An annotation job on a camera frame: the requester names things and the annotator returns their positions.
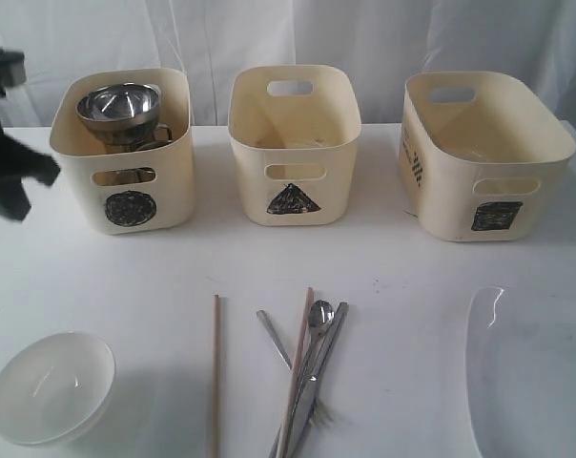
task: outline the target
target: black circle symbol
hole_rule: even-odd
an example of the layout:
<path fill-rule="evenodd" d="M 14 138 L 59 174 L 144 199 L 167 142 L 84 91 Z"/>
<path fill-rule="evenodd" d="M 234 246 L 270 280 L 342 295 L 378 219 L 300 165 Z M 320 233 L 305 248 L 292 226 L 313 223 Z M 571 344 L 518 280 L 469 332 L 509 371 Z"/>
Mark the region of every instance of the black circle symbol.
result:
<path fill-rule="evenodd" d="M 156 215 L 154 199 L 138 191 L 112 194 L 104 205 L 106 218 L 117 226 L 133 227 L 144 224 Z"/>

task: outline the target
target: bin handle hole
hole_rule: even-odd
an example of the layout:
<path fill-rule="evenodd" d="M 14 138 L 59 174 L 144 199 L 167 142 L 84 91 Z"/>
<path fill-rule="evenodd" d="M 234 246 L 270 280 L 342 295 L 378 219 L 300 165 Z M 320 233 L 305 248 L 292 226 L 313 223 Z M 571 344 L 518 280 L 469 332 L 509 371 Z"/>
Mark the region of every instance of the bin handle hole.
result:
<path fill-rule="evenodd" d="M 121 186 L 123 184 L 148 183 L 156 179 L 156 172 L 150 167 L 137 169 L 109 170 L 96 172 L 91 176 L 97 186 Z"/>
<path fill-rule="evenodd" d="M 540 185 L 540 180 L 534 177 L 486 178 L 477 181 L 472 191 L 480 196 L 522 196 L 534 194 L 538 191 Z"/>
<path fill-rule="evenodd" d="M 470 87 L 436 88 L 430 91 L 428 99 L 432 103 L 467 103 L 474 100 L 476 92 Z"/>
<path fill-rule="evenodd" d="M 314 92 L 314 83 L 304 79 L 271 81 L 267 85 L 267 93 L 269 93 L 269 95 L 273 97 L 311 95 L 313 92 Z"/>
<path fill-rule="evenodd" d="M 270 179 L 304 181 L 326 177 L 326 167 L 321 164 L 274 164 L 265 168 Z"/>

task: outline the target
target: table surface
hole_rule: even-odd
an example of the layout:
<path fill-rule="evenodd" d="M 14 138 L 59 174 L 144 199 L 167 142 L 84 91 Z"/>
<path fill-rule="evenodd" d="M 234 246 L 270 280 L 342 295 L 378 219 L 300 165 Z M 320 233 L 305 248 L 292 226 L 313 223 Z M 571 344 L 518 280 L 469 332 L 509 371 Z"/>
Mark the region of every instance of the table surface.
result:
<path fill-rule="evenodd" d="M 50 150 L 49 129 L 8 133 Z M 245 217 L 223 127 L 194 128 L 197 210 L 173 229 L 98 234 L 64 176 L 50 189 L 28 182 L 25 222 L 0 219 L 0 370 L 33 341 L 82 330 L 111 346 L 117 378 L 89 434 L 43 451 L 0 439 L 0 458 L 205 456 L 215 293 L 226 298 L 222 455 L 266 458 L 289 375 L 256 311 L 291 353 L 307 286 L 352 306 L 321 392 L 336 421 L 312 431 L 302 456 L 478 456 L 463 362 L 470 299 L 488 285 L 576 299 L 576 155 L 531 236 L 459 244 L 407 213 L 399 140 L 398 124 L 364 127 L 347 213 L 322 227 Z"/>

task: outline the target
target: knife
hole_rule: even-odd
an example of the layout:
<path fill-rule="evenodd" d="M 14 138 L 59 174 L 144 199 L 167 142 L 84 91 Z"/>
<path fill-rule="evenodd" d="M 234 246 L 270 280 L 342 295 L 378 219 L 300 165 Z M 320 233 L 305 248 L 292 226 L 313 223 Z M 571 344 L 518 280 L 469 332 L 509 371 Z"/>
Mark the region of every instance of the knife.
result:
<path fill-rule="evenodd" d="M 339 336 L 348 308 L 349 306 L 347 305 L 347 302 L 339 304 L 339 307 L 335 312 L 333 323 L 330 325 L 328 331 L 326 331 L 323 342 L 319 347 L 318 355 L 314 360 L 311 372 L 303 383 L 303 387 L 295 400 L 295 407 L 293 408 L 291 416 L 291 427 L 289 429 L 290 434 L 288 435 L 289 442 L 288 447 L 286 448 L 286 456 L 289 458 L 296 456 L 295 452 L 309 430 L 309 420 L 311 419 L 316 407 L 316 399 L 321 387 L 321 379 L 324 374 L 324 369 L 330 360 L 330 355 L 335 347 L 335 342 Z M 278 437 L 276 437 L 276 441 L 271 448 L 269 458 L 275 458 L 277 452 Z"/>

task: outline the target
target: white backdrop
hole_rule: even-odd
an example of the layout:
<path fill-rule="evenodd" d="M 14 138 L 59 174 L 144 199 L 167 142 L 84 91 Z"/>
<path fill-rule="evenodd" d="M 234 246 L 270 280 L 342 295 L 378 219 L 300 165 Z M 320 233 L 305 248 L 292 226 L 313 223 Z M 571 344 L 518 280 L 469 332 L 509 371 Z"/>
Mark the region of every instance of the white backdrop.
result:
<path fill-rule="evenodd" d="M 414 73 L 491 70 L 576 128 L 576 0 L 0 0 L 0 46 L 29 79 L 5 125 L 51 125 L 87 74 L 157 66 L 187 73 L 195 123 L 225 124 L 239 72 L 322 63 L 348 73 L 364 122 L 400 121 Z"/>

